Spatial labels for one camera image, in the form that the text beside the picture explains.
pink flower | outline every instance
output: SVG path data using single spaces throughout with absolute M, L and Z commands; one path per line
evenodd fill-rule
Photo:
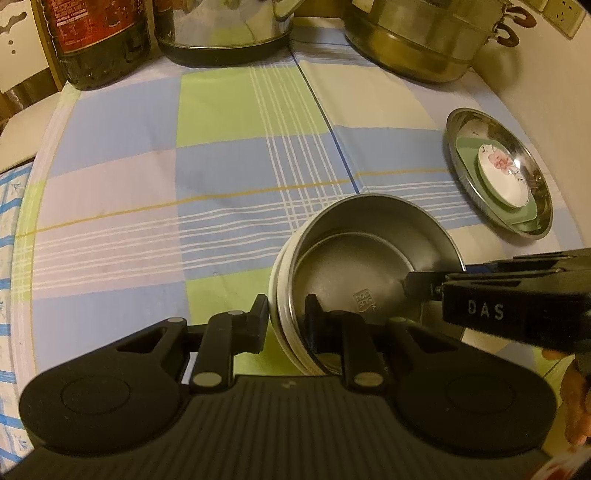
M 501 170 L 504 175 L 508 175 L 514 166 L 513 160 L 510 159 L 505 152 L 496 148 L 493 153 L 488 155 L 488 159 L 490 162 L 497 168 Z

green dish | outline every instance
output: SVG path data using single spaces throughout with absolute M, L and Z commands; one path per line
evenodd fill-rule
M 494 145 L 506 152 L 506 148 L 495 140 L 483 140 L 476 137 L 459 137 L 456 139 L 457 153 L 462 160 L 462 163 L 466 166 L 478 193 L 499 218 L 509 225 L 534 220 L 538 216 L 538 207 L 535 204 L 531 192 L 530 199 L 525 206 L 513 209 L 506 207 L 497 200 L 486 186 L 485 181 L 478 171 L 478 166 L 476 165 L 478 162 L 478 149 L 484 144 Z

electrical socket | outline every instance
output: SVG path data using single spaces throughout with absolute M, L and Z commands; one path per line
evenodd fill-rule
M 540 13 L 544 11 L 544 7 L 548 3 L 548 0 L 525 0 L 525 1 L 529 6 L 534 7 Z
M 575 0 L 548 0 L 544 8 L 546 19 L 568 38 L 577 33 L 585 15 L 585 10 Z

large bottle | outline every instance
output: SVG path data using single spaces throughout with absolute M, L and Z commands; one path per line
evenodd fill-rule
M 116 81 L 150 52 L 144 0 L 41 3 L 57 57 L 68 81 L 80 90 Z

ribbed black surface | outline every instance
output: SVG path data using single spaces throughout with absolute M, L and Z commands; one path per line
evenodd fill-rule
M 36 449 L 9 480 L 524 480 L 548 457 L 463 458 L 407 432 L 382 397 L 337 377 L 238 377 L 198 395 L 166 434 L 129 452 L 74 458 Z

